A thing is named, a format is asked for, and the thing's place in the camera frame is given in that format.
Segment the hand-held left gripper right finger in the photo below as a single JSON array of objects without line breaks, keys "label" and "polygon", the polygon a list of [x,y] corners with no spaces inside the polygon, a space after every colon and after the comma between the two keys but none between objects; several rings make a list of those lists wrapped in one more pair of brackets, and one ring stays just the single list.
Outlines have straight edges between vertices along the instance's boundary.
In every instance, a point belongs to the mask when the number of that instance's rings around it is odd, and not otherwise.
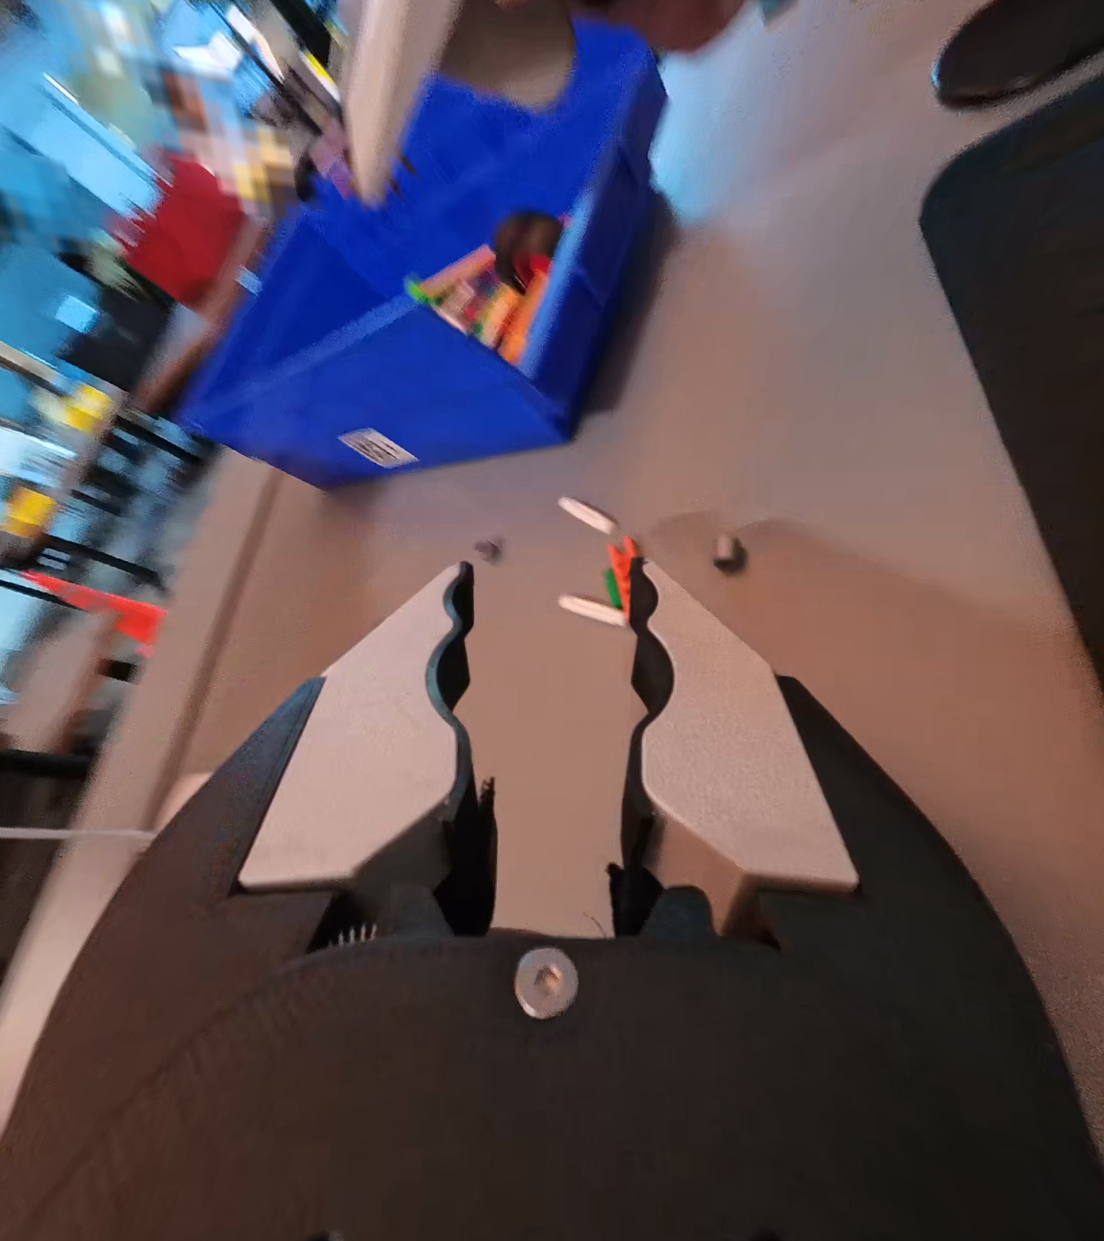
[{"label": "hand-held left gripper right finger", "polygon": [[770,663],[651,560],[631,569],[628,744],[613,927],[636,936],[666,892],[698,891],[717,935],[760,892],[854,894],[859,875]]}]

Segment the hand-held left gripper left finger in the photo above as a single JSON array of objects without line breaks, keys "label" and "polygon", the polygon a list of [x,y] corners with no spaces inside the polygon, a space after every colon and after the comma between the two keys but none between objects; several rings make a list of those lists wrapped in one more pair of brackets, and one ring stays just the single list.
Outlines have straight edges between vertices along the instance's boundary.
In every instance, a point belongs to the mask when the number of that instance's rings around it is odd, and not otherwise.
[{"label": "hand-held left gripper left finger", "polygon": [[342,895],[367,914],[430,892],[457,936],[488,932],[496,793],[456,707],[470,685],[476,574],[448,565],[336,660],[280,773],[236,885]]}]

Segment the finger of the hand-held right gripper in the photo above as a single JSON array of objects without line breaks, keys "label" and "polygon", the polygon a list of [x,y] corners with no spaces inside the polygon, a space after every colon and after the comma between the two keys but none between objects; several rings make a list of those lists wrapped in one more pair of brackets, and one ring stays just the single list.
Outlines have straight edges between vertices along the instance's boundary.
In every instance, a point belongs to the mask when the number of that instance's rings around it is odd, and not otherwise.
[{"label": "finger of the hand-held right gripper", "polygon": [[367,207],[389,194],[424,82],[439,68],[461,8],[460,2],[344,4],[345,162],[353,194]]}]

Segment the dark oval object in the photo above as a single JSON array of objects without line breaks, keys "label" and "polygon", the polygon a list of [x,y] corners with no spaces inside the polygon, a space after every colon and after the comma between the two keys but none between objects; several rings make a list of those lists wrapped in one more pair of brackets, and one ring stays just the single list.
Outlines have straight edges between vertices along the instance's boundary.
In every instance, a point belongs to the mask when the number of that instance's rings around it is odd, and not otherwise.
[{"label": "dark oval object", "polygon": [[1046,86],[1104,53],[1104,2],[991,2],[932,66],[936,101],[972,110]]}]

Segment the orange traffic cone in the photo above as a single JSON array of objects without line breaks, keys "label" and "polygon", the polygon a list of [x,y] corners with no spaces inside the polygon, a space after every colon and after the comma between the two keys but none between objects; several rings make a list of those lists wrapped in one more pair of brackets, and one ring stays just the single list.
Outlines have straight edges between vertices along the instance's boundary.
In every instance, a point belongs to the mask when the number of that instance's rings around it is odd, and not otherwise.
[{"label": "orange traffic cone", "polygon": [[80,613],[104,616],[112,630],[130,640],[143,657],[152,653],[168,617],[168,612],[155,603],[103,592],[41,572],[22,570],[19,577]]}]

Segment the blue plastic bin white tag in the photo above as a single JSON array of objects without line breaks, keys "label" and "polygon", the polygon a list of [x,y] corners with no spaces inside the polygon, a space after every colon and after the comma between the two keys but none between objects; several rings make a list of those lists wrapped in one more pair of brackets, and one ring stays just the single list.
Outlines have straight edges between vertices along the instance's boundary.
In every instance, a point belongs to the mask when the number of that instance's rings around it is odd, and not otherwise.
[{"label": "blue plastic bin white tag", "polygon": [[[324,186],[280,225],[176,422],[317,489],[574,439],[653,206],[667,91],[623,27],[574,24],[549,108],[434,75],[403,139],[415,176],[370,207]],[[513,214],[566,225],[514,361],[415,299]]]}]

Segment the red tote bag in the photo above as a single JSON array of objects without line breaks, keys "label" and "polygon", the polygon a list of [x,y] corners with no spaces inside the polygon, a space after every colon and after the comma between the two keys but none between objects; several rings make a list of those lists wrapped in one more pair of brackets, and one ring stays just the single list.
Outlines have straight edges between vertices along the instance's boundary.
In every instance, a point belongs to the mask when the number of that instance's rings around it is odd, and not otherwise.
[{"label": "red tote bag", "polygon": [[126,270],[165,300],[199,309],[253,224],[240,198],[196,158],[163,155],[155,206],[134,216],[121,242]]}]

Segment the pile of colourful construction pieces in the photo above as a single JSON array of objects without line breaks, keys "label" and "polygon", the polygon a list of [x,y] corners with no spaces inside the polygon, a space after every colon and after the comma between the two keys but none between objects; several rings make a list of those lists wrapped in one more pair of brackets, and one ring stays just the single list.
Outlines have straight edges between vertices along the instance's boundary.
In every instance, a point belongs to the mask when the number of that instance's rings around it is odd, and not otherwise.
[{"label": "pile of colourful construction pieces", "polygon": [[[562,239],[571,219],[569,215],[557,216],[563,219]],[[492,239],[494,234],[488,243],[426,278],[408,277],[404,281],[404,292],[413,303],[435,313],[459,334],[466,335],[507,364],[517,366],[527,354],[534,323],[549,289],[557,251],[548,270],[535,274],[522,294],[497,278]]]}]

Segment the black toy wheel red hub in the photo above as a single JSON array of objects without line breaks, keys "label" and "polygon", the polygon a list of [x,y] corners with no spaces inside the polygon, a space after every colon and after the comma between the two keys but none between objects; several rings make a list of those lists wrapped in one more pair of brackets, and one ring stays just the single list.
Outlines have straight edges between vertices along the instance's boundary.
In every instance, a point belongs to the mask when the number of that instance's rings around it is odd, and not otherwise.
[{"label": "black toy wheel red hub", "polygon": [[561,237],[565,219],[536,210],[519,210],[508,215],[492,238],[497,280],[525,295],[539,273],[548,272]]}]

